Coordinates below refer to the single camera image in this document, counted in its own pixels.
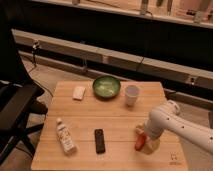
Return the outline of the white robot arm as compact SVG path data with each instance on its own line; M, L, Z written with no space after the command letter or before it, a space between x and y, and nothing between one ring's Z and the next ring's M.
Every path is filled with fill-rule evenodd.
M146 122L143 125L137 125L135 132L156 140L165 130L168 130L213 154L213 129L187 121L179 114L179 105L168 100L152 108Z

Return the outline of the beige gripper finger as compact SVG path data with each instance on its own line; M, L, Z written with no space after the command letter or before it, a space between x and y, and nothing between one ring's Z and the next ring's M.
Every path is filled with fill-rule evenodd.
M137 126L135 127L135 132L136 132L138 135L142 134L142 133L144 132L144 126L143 126L143 125L137 125Z
M140 150L141 153L146 154L146 155L151 155L153 154L160 146L160 140L147 140L145 142L145 145L143 148Z

